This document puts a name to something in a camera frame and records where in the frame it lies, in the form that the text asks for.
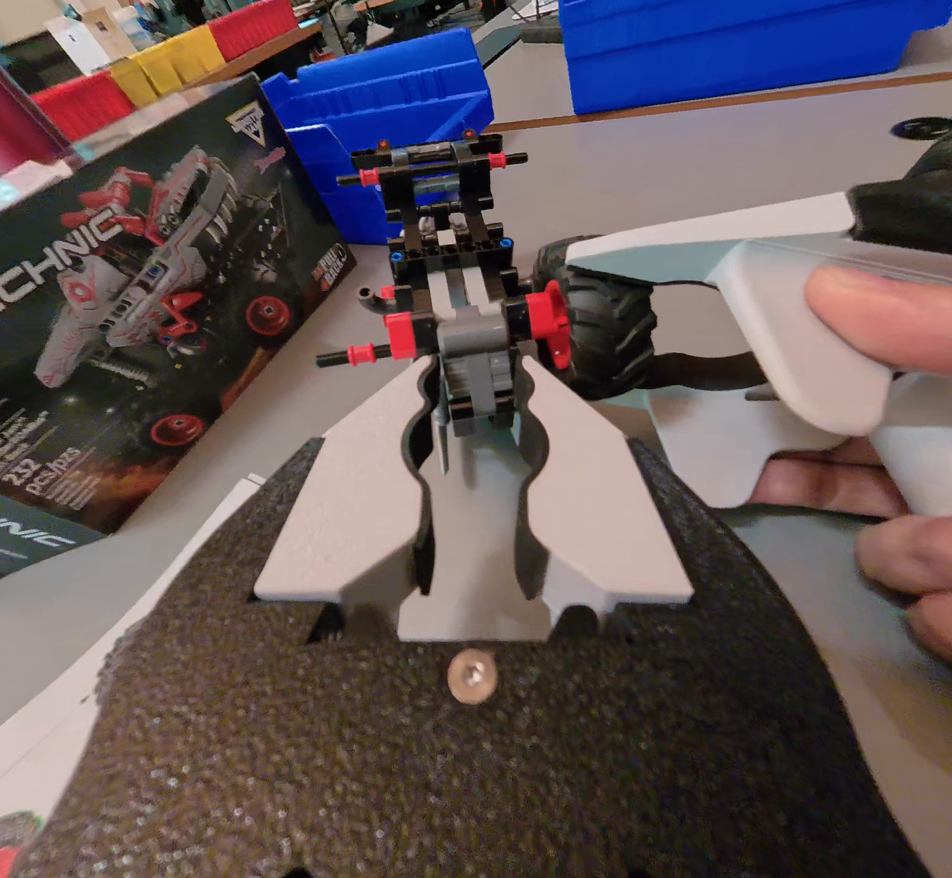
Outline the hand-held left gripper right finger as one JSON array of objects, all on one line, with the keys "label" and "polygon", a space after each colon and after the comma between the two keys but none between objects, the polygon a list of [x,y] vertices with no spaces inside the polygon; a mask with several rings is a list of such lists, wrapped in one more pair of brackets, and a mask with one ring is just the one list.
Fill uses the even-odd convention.
[{"label": "hand-held left gripper right finger", "polygon": [[625,433],[531,357],[515,372],[515,439],[529,468],[515,572],[552,628],[572,608],[601,627],[619,606],[681,606],[693,586]]}]

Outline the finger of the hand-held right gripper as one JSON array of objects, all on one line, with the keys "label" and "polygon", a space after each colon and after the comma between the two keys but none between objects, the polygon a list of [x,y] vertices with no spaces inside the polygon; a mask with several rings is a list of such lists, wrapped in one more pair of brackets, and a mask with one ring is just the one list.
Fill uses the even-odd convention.
[{"label": "finger of the hand-held right gripper", "polygon": [[836,250],[852,218],[844,193],[730,210],[606,234],[569,246],[565,267],[653,286],[722,288],[744,272],[760,287],[805,267],[842,265]]},{"label": "finger of the hand-held right gripper", "polygon": [[822,452],[844,441],[780,401],[751,351],[722,357],[657,355],[646,392],[670,467],[716,509],[746,504],[772,456]]}]

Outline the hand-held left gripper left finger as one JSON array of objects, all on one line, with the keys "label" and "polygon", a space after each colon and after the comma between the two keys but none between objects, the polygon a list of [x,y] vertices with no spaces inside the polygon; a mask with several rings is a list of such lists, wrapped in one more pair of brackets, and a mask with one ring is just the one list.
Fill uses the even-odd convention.
[{"label": "hand-held left gripper left finger", "polygon": [[268,560],[258,599],[316,601],[349,618],[363,606],[392,623],[435,569],[432,499],[420,468],[433,451],[440,362],[399,372],[321,438]]}]

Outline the black toy wheel red hub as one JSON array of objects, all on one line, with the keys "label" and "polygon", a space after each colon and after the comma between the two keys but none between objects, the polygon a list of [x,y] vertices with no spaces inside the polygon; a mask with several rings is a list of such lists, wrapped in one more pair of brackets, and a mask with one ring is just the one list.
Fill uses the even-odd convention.
[{"label": "black toy wheel red hub", "polygon": [[568,264],[567,250],[584,240],[571,237],[541,247],[532,283],[537,292],[550,282],[558,284],[566,304],[570,353],[560,376],[578,396],[599,401],[646,384],[655,359],[657,317],[651,284]]}]

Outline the black toy truck chassis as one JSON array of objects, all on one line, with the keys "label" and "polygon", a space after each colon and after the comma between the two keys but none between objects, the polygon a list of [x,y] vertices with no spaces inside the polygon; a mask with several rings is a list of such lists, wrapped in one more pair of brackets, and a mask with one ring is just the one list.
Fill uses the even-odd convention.
[{"label": "black toy truck chassis", "polygon": [[568,311],[559,286],[534,289],[512,264],[513,239],[492,209],[494,171],[522,165],[526,154],[507,154],[500,134],[466,130],[462,137],[395,146],[387,140],[354,152],[354,174],[343,189],[360,186],[383,196],[386,216],[401,224],[388,240],[392,284],[358,293],[362,306],[383,318],[387,341],[320,354],[319,368],[352,367],[381,358],[437,361],[433,427],[473,432],[480,422],[512,426],[515,365],[523,344],[543,345],[563,371],[570,362]]}]

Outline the light grey desk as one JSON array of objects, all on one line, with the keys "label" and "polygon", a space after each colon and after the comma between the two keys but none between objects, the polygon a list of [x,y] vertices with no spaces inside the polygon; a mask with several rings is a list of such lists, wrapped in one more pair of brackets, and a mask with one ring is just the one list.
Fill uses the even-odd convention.
[{"label": "light grey desk", "polygon": [[[586,121],[568,115],[561,51],[517,44],[486,76],[495,128],[530,160],[494,178],[494,217],[514,236],[525,274],[537,248],[564,237],[899,176],[924,145],[898,139],[890,128],[909,118],[950,116],[946,40],[945,29],[923,33],[909,48],[909,63],[884,78],[796,90],[783,99],[744,97]],[[248,472],[268,477],[400,370],[392,361],[333,371],[314,366],[317,352],[380,339],[355,293],[386,280],[386,255],[381,247],[352,252],[357,267],[348,280],[140,510],[160,494],[176,505],[180,491],[210,495]],[[509,439],[451,439],[449,451],[447,477],[433,460],[423,472],[435,507],[433,589],[404,604],[400,634],[541,638],[546,608],[522,597],[513,571],[514,501],[525,465]],[[858,575],[853,539],[863,521],[767,508],[726,519],[827,659],[898,822],[930,871],[950,876],[950,672],[909,636],[899,603]]]}]

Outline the person's right hand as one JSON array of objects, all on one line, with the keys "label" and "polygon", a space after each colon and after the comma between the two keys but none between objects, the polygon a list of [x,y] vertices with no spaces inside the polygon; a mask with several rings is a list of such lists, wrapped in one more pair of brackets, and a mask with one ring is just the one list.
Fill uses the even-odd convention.
[{"label": "person's right hand", "polygon": [[[825,267],[807,280],[804,299],[828,329],[865,356],[902,371],[950,376],[949,287]],[[867,579],[912,598],[906,609],[911,634],[951,662],[950,517],[912,513],[866,439],[773,457],[747,503],[881,518],[856,538],[857,567]]]}]

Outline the large blue storage bin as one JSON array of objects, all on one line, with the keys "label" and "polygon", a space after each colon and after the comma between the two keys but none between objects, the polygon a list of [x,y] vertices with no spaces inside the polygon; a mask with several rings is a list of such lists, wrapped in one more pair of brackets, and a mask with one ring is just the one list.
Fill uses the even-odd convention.
[{"label": "large blue storage bin", "polygon": [[951,0],[558,0],[578,116],[898,67]]}]

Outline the white instruction booklet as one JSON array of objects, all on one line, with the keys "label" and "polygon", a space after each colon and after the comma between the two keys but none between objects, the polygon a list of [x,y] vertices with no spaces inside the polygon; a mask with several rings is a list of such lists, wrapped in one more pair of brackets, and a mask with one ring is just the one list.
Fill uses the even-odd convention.
[{"label": "white instruction booklet", "polygon": [[2,875],[46,824],[101,712],[106,663],[264,478],[157,495],[113,537],[2,582]]}]

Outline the black toy truck set box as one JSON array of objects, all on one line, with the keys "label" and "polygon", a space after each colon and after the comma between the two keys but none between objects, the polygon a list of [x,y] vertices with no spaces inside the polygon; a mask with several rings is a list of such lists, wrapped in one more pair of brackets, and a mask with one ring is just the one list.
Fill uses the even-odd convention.
[{"label": "black toy truck set box", "polygon": [[256,75],[2,208],[1,575],[122,527],[356,265]]}]

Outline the small blue storage bin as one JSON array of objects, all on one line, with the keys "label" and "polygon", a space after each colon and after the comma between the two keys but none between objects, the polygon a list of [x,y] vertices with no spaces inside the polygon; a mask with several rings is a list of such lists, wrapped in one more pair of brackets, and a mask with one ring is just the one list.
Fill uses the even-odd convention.
[{"label": "small blue storage bin", "polygon": [[489,84],[470,30],[456,28],[315,63],[296,78],[262,83],[341,236],[385,245],[398,235],[376,187],[340,187],[354,153],[482,133],[494,119]]}]

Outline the yellow storage bin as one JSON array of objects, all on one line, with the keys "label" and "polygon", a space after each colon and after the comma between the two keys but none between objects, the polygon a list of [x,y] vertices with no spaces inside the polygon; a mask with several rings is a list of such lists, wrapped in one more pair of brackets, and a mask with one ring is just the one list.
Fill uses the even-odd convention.
[{"label": "yellow storage bin", "polygon": [[109,75],[136,109],[195,84],[226,65],[209,25],[113,63]]}]

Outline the maroon cylinder container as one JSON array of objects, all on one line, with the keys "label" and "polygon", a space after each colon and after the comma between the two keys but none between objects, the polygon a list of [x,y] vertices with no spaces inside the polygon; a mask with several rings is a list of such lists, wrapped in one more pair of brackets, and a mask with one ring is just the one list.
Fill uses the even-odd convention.
[{"label": "maroon cylinder container", "polygon": [[70,155],[65,135],[1,69],[1,176],[29,161],[52,165]]}]

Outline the white cardboard box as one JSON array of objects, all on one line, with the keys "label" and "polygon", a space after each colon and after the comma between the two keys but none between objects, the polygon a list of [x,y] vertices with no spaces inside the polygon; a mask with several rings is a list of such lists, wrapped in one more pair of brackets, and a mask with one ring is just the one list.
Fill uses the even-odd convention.
[{"label": "white cardboard box", "polygon": [[79,18],[60,15],[48,19],[44,28],[81,75],[92,75],[137,53],[134,43],[104,6],[88,9]]}]

